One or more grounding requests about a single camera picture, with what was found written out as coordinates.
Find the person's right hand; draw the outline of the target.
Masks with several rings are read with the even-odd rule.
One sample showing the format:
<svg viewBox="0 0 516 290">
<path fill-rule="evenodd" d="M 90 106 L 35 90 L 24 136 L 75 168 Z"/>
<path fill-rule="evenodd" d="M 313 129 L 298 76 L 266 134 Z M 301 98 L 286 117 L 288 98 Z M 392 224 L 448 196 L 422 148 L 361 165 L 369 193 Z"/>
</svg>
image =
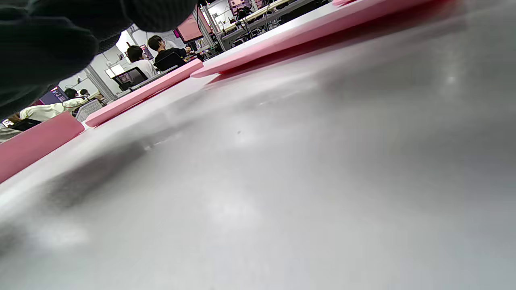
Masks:
<svg viewBox="0 0 516 290">
<path fill-rule="evenodd" d="M 4 120 L 111 49 L 136 25 L 166 32 L 196 0 L 2 0 L 0 115 Z"/>
</svg>

